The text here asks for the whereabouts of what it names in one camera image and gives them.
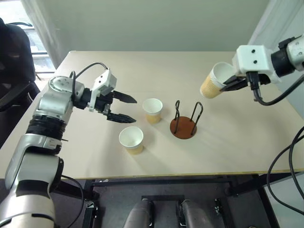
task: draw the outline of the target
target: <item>cable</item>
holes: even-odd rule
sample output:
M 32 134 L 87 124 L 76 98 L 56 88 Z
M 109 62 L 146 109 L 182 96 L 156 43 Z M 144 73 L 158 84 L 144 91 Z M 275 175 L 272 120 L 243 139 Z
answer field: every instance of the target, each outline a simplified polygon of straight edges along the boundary
M 285 97 L 287 97 L 292 91 L 294 91 L 302 82 L 304 82 L 304 75 L 302 75 L 296 82 L 294 82 L 285 92 L 283 92 L 280 96 L 278 96 L 276 99 L 265 102 L 261 98 L 260 94 L 257 90 L 253 91 L 253 94 L 255 96 L 256 101 L 258 101 L 261 105 L 270 106 L 278 103 L 279 101 L 283 100 Z
M 69 78 L 72 78 L 72 76 L 73 76 L 73 71 L 70 73 L 70 76 L 69 76 Z
M 74 183 L 76 183 L 78 185 L 78 187 L 80 188 L 80 193 L 81 193 L 81 207 L 80 207 L 80 210 L 79 210 L 76 218 L 66 227 L 66 228 L 70 228 L 77 221 L 77 219 L 79 218 L 79 216 L 82 212 L 82 208 L 84 207 L 84 203 L 85 203 L 84 191 L 82 189 L 81 184 L 78 181 L 76 181 L 74 178 L 71 178 L 71 177 L 68 177 L 65 175 L 61 175 L 61 177 L 67 178 L 67 179 L 73 181 Z
M 298 143 L 300 140 L 302 140 L 304 138 L 304 135 L 302 135 L 300 138 L 298 138 L 297 140 L 295 140 L 294 144 Z M 273 160 L 273 162 L 271 163 L 269 170 L 267 172 L 267 187 L 268 190 L 270 192 L 270 194 L 272 195 L 272 197 L 280 204 L 284 205 L 285 207 L 294 210 L 295 212 L 300 213 L 301 215 L 304 215 L 304 211 L 301 211 L 297 208 L 294 208 L 290 205 L 288 205 L 287 203 L 284 203 L 283 201 L 281 201 L 280 199 L 278 199 L 278 197 L 276 197 L 276 195 L 274 194 L 274 192 L 272 191 L 271 187 L 270 187 L 270 173 L 272 168 L 274 167 L 275 163 L 277 162 L 277 160 L 282 156 L 283 153 L 285 153 L 292 145 L 287 146 L 285 149 L 283 149 L 277 156 L 276 158 Z
M 80 72 L 76 75 L 76 79 L 77 79 L 83 72 L 85 72 L 88 68 L 90 68 L 90 67 L 92 67 L 92 66 L 94 66 L 94 65 L 97 65 L 97 64 L 102 65 L 102 66 L 104 67 L 105 70 L 108 69 L 108 67 L 107 67 L 104 63 L 101 63 L 101 62 L 92 63 L 92 64 L 88 65 L 86 68 L 84 68 L 82 71 L 80 71 Z
M 302 196 L 302 198 L 304 199 L 304 192 L 301 189 L 298 179 L 295 176 L 295 171 L 294 171 L 294 166 L 293 166 L 293 151 L 294 151 L 294 147 L 295 147 L 295 142 L 298 140 L 299 136 L 302 134 L 302 132 L 304 131 L 304 127 L 302 127 L 299 132 L 296 134 L 296 136 L 294 137 L 294 140 L 292 141 L 291 145 L 290 145 L 290 149 L 289 149 L 289 167 L 290 167 L 290 173 L 291 176 L 294 179 L 294 184 L 296 186 L 296 188 L 298 189 L 300 195 Z
M 72 71 L 70 76 L 72 75 L 72 79 L 73 79 L 73 82 L 72 82 L 72 102 L 74 102 L 74 99 L 75 99 L 75 84 L 76 84 L 76 76 L 75 76 L 75 71 Z

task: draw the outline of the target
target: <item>black office chair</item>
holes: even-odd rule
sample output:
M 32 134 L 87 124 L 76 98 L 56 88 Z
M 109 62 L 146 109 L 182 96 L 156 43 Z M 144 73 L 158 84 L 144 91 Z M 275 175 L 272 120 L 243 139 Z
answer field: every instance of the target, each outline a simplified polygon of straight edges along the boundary
M 28 36 L 0 18 L 0 148 L 39 92 Z

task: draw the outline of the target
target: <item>light wooden tabletop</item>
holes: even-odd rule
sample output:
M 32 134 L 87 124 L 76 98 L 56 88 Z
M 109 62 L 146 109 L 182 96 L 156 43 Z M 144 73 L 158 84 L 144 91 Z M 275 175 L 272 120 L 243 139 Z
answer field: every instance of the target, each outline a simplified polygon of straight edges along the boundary
M 93 62 L 104 62 L 117 77 L 116 90 L 133 96 L 138 104 L 114 100 L 111 110 L 135 118 L 133 124 L 114 123 L 97 112 L 74 108 L 67 125 L 62 150 L 63 173 L 74 178 L 126 176 L 233 174 L 266 172 L 275 156 L 288 146 L 303 119 L 285 99 L 265 107 L 253 101 L 249 88 L 204 98 L 199 88 L 213 65 L 231 63 L 233 52 L 85 52 L 72 51 L 56 75 L 78 73 Z M 91 88 L 103 71 L 94 66 L 78 80 Z M 281 93 L 275 85 L 264 85 L 262 97 L 269 101 Z M 142 103 L 155 97 L 163 102 L 162 120 L 150 125 Z M 190 117 L 197 101 L 204 112 L 196 135 L 188 140 L 174 137 L 169 129 L 180 100 L 180 114 Z M 0 178 L 15 146 L 37 105 L 38 98 L 24 114 L 0 150 Z M 144 133 L 144 150 L 130 155 L 118 142 L 119 132 L 138 126 Z M 294 166 L 304 169 L 304 143 L 294 151 Z M 289 169 L 285 154 L 274 171 Z

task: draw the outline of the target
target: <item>chair backrest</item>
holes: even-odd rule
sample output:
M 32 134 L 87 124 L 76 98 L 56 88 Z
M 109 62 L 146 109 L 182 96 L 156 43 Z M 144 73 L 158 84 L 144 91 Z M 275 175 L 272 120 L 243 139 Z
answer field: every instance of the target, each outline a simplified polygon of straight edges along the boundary
M 35 67 L 27 34 L 0 18 L 0 83 L 35 81 Z

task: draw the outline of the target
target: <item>paper cup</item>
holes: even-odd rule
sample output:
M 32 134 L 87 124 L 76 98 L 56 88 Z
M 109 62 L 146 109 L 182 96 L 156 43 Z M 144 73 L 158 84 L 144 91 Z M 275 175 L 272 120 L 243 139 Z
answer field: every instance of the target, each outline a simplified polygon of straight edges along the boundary
M 143 132 L 138 127 L 126 127 L 119 134 L 119 142 L 130 154 L 143 151 Z
M 210 71 L 209 75 L 206 77 L 205 81 L 200 87 L 200 93 L 205 98 L 214 98 L 217 95 L 221 94 L 222 89 L 225 84 L 224 82 L 227 81 L 231 76 L 234 75 L 233 66 L 219 62 Z
M 147 99 L 142 105 L 142 108 L 146 112 L 146 119 L 149 123 L 155 124 L 161 120 L 162 102 L 159 99 Z

